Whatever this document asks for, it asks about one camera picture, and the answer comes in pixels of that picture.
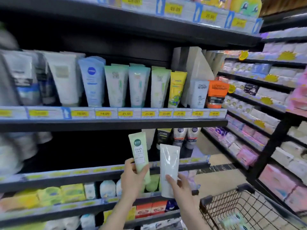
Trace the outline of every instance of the shopping basket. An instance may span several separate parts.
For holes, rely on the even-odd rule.
[[[244,217],[250,230],[307,230],[307,224],[299,217],[256,191],[250,184],[202,198],[200,211],[212,230],[223,230],[221,221],[234,213]]]

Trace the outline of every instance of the green cleanser tube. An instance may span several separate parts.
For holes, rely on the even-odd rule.
[[[145,132],[138,132],[135,134],[128,135],[134,163],[136,166],[136,171],[139,174],[145,165],[148,165],[148,154],[147,154],[147,145],[146,145],[146,134]],[[145,175],[144,184],[147,185],[150,183],[150,174],[149,170]]]

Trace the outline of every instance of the wire basket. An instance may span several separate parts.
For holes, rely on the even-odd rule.
[[[221,221],[234,213],[244,217],[250,230],[307,230],[300,218],[257,192],[250,184],[202,198],[200,211],[212,230],[224,229]],[[237,226],[228,229],[236,230]]]

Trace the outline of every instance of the left hand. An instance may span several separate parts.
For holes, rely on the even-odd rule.
[[[140,193],[145,174],[149,170],[149,165],[144,166],[139,174],[136,174],[133,158],[125,161],[125,169],[121,174],[122,198],[129,199],[132,203],[136,200]]]

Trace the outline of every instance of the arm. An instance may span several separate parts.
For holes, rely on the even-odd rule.
[[[125,169],[121,175],[121,199],[113,208],[113,212],[108,217],[106,223],[98,230],[122,230],[124,228],[128,212],[140,193],[145,174],[149,170],[149,165],[147,165],[142,169],[140,174],[136,174],[135,165],[131,164],[133,161],[133,158],[125,161]]]
[[[188,229],[203,230],[207,223],[195,208],[190,184],[182,174],[178,174],[178,177],[181,181],[178,180],[176,183],[171,176],[166,175],[166,179],[173,188],[174,197],[180,208],[181,218]]]

